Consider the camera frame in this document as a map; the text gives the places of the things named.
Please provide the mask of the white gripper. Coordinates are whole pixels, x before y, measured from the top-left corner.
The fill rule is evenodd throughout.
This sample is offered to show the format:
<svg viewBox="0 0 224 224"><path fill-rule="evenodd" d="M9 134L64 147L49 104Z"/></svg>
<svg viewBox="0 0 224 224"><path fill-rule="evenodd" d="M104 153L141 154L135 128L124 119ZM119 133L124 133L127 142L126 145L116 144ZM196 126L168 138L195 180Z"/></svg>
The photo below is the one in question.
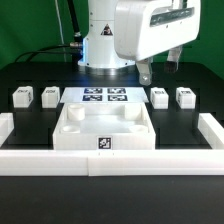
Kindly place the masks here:
<svg viewBox="0 0 224 224"><path fill-rule="evenodd" d="M200 12L201 0L187 0L185 6L181 6L181 0L118 1L114 48L120 58L138 61L141 85L152 82L151 56L170 49L164 70L166 73L178 70L182 53L180 45L196 39Z"/></svg>

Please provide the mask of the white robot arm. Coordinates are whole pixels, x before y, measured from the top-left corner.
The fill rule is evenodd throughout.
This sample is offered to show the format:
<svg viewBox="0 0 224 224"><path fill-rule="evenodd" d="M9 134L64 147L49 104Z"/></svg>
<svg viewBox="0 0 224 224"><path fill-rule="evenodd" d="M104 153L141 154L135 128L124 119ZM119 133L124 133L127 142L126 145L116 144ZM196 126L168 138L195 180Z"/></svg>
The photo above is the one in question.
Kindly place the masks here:
<svg viewBox="0 0 224 224"><path fill-rule="evenodd" d="M89 31L79 68L117 75L137 68L139 82L152 81L153 57L168 54L164 69L178 70L183 45L196 39L201 0L88 0Z"/></svg>

